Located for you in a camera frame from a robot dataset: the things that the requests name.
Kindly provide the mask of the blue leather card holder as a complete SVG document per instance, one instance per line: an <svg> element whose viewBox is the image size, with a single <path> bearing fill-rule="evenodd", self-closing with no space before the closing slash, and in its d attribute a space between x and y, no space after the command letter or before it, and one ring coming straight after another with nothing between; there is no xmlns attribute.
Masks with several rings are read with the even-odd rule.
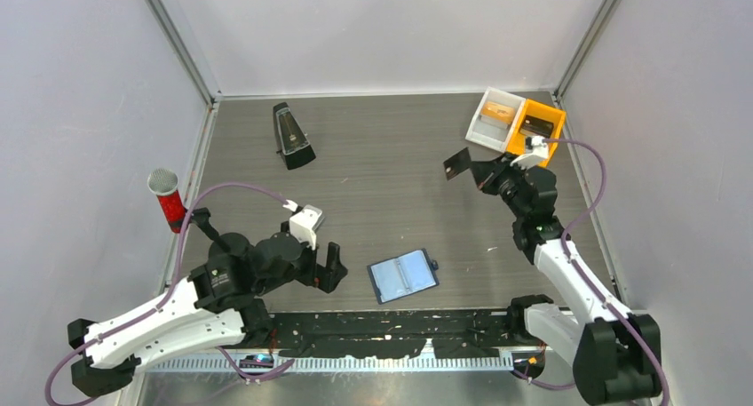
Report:
<svg viewBox="0 0 753 406"><path fill-rule="evenodd" d="M433 289L440 285L439 265L424 248L384 259L367 266L379 305Z"/></svg>

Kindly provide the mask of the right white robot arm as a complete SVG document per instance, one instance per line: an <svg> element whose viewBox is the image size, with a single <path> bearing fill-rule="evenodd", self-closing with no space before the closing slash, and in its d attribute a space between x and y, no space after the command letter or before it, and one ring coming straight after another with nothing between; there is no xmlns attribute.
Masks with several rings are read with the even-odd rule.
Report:
<svg viewBox="0 0 753 406"><path fill-rule="evenodd" d="M523 345L538 338L551 347L571 366L575 387L589 405L655 396L667 401L658 323L626 307L585 264L555 214L556 175L537 165L525 169L509 154L473 161L470 171L479 191L509 207L516 247L571 312L533 300L508 318L510 338Z"/></svg>

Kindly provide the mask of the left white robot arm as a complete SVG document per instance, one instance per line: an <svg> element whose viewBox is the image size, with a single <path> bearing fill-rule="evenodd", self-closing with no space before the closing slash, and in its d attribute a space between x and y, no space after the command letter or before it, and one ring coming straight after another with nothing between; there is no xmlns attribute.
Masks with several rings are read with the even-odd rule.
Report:
<svg viewBox="0 0 753 406"><path fill-rule="evenodd" d="M331 293L347 276L337 243L329 243L324 265L317 253L287 226L256 244L238 233L221 235L207 261L172 292L108 321L78 319L68 325L70 346L82 350L70 366L73 385L100 397L183 354L268 345L275 327L263 295L291 282Z"/></svg>

